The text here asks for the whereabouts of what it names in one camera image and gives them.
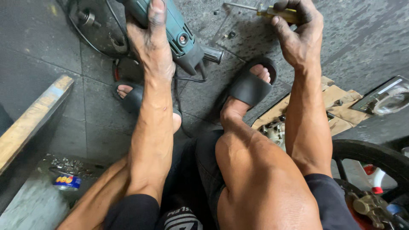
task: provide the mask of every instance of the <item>tin can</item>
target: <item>tin can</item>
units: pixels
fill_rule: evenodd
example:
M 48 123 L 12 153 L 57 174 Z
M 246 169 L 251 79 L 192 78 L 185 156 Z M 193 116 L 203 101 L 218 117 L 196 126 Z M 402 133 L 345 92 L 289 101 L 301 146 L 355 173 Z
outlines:
M 54 181 L 54 186 L 64 191 L 77 191 L 80 185 L 81 179 L 70 174 L 60 174 Z

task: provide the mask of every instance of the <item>hand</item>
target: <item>hand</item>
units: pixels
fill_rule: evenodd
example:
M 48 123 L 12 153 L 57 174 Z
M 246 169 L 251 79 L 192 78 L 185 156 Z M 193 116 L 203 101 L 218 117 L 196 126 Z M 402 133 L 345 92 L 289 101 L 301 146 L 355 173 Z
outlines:
M 126 15 L 126 29 L 134 52 L 144 67 L 145 79 L 172 80 L 175 63 L 166 38 L 166 4 L 162 0 L 152 0 L 149 5 L 148 29 L 142 29 L 130 15 Z
M 283 56 L 295 69 L 320 65 L 323 17 L 311 0 L 281 0 L 274 9 L 297 10 L 301 20 L 298 28 L 292 31 L 288 23 L 280 16 L 273 17 L 271 23 L 279 36 Z

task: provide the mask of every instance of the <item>screwdriver shaft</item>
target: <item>screwdriver shaft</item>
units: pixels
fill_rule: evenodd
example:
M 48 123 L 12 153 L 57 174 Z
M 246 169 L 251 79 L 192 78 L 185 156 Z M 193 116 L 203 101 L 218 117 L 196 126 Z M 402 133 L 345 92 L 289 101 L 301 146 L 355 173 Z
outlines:
M 245 8 L 245 9 L 250 9 L 250 10 L 255 10 L 255 11 L 257 11 L 257 8 L 256 8 L 256 7 L 249 7 L 249 6 L 245 6 L 245 5 L 241 5 L 241 4 L 236 4 L 236 3 L 232 3 L 232 2 L 225 2 L 225 4 L 227 4 L 227 5 L 232 5 L 232 6 L 235 6 L 235 7 L 241 7 L 241 8 Z

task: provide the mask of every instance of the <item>green angle grinder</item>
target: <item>green angle grinder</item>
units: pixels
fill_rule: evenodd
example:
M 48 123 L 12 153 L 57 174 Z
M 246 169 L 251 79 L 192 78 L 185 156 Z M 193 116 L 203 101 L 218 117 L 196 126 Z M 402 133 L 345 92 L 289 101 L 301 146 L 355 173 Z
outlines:
M 129 11 L 141 26 L 148 27 L 150 0 L 117 1 L 124 5 L 125 10 Z M 198 43 L 172 0 L 167 0 L 166 36 L 171 47 L 173 61 L 192 76 L 198 74 L 195 70 L 195 67 L 198 66 L 203 76 L 200 82 L 206 79 L 203 58 L 220 64 L 224 50 Z

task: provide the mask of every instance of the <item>power cord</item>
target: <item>power cord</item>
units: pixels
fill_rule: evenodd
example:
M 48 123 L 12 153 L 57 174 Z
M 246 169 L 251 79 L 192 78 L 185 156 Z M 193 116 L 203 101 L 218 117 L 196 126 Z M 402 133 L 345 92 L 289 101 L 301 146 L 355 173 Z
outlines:
M 180 128 L 182 129 L 182 132 L 189 138 L 192 138 L 192 135 L 189 134 L 189 132 L 186 131 L 186 129 L 184 129 L 183 126 L 183 113 L 182 113 L 182 105 L 180 103 L 180 98 L 179 98 L 179 90 L 178 90 L 178 80 L 180 79 L 178 77 L 178 71 L 175 70 L 175 75 L 173 77 L 173 79 L 175 80 L 175 99 L 176 99 L 176 103 L 178 104 L 178 110 L 180 112 L 180 118 L 182 119 L 182 122 L 180 123 Z
M 207 74 L 206 74 L 206 71 L 205 71 L 205 65 L 204 65 L 204 63 L 203 63 L 203 60 L 200 60 L 200 62 L 199 62 L 199 68 L 200 68 L 200 71 L 201 71 L 201 73 L 202 73 L 202 80 L 194 79 L 194 78 L 188 78 L 188 77 L 178 77 L 177 74 L 176 74 L 176 72 L 175 72 L 175 76 L 173 77 L 173 79 L 175 79 L 175 80 L 185 80 L 185 81 L 194 81 L 194 82 L 198 82 L 198 83 L 204 83 L 204 82 L 206 82 L 206 80 L 207 80 Z

